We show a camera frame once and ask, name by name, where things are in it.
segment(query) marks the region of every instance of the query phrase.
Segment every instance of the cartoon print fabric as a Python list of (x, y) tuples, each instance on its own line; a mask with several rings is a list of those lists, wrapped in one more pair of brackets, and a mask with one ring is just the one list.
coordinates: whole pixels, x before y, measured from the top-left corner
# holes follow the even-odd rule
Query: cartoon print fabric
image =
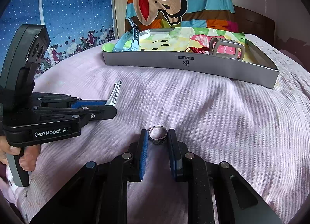
[(114, 39), (111, 0), (12, 0), (0, 18), (0, 67), (21, 24), (41, 24), (51, 39), (36, 76), (62, 60)]
[[(237, 32), (232, 0), (128, 0), (126, 16), (140, 28), (202, 27)], [(125, 30), (130, 29), (125, 20)]]

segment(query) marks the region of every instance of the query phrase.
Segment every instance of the blanket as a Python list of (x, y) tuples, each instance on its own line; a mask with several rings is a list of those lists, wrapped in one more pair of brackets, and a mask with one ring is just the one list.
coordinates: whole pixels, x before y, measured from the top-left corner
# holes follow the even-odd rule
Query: blanket
[[(88, 161), (111, 161), (141, 129), (174, 128), (189, 151), (227, 161), (284, 223), (310, 191), (310, 73), (254, 35), (245, 35), (278, 66), (273, 89), (176, 69), (106, 66), (97, 46), (64, 60), (34, 91), (108, 99), (122, 81), (112, 120), (90, 122), (79, 137), (43, 144), (30, 186), (17, 206), (31, 218)], [(149, 144), (145, 176), (129, 183), (128, 223), (187, 223), (186, 183), (174, 182), (165, 144)]]
[[(126, 16), (141, 30), (204, 27), (237, 32), (232, 0), (128, 0)], [(130, 24), (125, 20), (125, 30)]]

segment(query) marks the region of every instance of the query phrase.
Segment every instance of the finger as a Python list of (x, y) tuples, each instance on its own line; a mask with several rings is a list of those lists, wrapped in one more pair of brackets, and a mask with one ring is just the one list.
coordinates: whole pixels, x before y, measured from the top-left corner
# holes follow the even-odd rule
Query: finger
[(20, 148), (10, 146), (5, 136), (0, 136), (0, 149), (11, 155), (18, 155), (21, 152)]
[(4, 165), (9, 165), (7, 159), (0, 158), (0, 162)]
[(40, 154), (40, 145), (29, 146), (25, 149), (24, 155), (19, 159), (21, 168), (25, 171), (34, 171)]
[(6, 159), (6, 158), (7, 158), (6, 153), (0, 149), (0, 159)]

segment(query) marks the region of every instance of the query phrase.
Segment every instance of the cartoon monkey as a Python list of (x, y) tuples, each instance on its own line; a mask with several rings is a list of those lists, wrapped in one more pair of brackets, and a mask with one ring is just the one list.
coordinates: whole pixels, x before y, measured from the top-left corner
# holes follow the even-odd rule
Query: cartoon monkey
[(137, 17), (143, 25), (150, 25), (162, 12), (169, 25), (182, 22), (187, 11), (187, 0), (133, 0)]

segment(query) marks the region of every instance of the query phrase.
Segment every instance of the camera lens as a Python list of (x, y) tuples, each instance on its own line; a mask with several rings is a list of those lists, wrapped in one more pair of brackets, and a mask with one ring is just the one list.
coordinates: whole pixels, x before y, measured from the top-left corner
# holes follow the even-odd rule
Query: camera lens
[(36, 45), (36, 47), (34, 48), (34, 52), (32, 53), (32, 57), (34, 58), (34, 56), (36, 55), (36, 53), (38, 52), (39, 49), (39, 43)]
[(43, 49), (44, 49), (44, 47), (42, 46), (41, 49), (40, 49), (40, 51), (39, 51), (39, 53), (38, 53), (37, 60), (39, 60), (40, 57), (42, 56)]

